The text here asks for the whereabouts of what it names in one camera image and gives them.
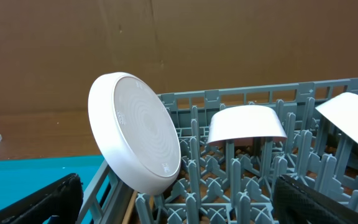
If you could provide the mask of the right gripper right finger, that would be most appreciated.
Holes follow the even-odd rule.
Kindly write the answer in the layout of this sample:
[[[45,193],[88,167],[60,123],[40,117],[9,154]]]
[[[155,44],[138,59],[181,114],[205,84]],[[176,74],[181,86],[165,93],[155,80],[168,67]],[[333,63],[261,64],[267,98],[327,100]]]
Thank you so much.
[[[280,224],[358,224],[358,212],[287,175],[275,181],[273,210]]]

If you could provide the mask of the white round plate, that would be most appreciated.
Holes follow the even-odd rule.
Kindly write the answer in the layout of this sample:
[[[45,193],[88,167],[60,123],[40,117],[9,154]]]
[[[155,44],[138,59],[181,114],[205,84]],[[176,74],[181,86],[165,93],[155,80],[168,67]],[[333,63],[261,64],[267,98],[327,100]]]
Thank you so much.
[[[88,117],[105,161],[130,188],[158,195],[173,184],[181,166],[178,134],[148,84],[125,72],[101,75],[89,91]]]

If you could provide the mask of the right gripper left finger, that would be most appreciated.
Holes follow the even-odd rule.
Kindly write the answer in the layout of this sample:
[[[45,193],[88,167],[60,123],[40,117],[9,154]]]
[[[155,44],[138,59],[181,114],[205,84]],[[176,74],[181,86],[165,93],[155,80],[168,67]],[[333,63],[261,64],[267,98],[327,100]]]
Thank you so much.
[[[83,203],[83,184],[76,173],[0,210],[0,224],[76,223]]]

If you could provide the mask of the wooden chopstick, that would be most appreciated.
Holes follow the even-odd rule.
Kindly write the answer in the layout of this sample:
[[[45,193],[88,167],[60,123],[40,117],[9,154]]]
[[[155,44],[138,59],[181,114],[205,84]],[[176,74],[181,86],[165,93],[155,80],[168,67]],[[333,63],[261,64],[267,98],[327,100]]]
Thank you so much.
[[[135,206],[135,200],[137,198],[137,194],[138,192],[133,191],[133,194],[131,196],[131,199],[129,200],[128,206],[127,206],[127,210],[124,214],[124,217],[122,219],[122,224],[129,224],[130,220],[131,220],[131,216],[132,216],[132,212]]]

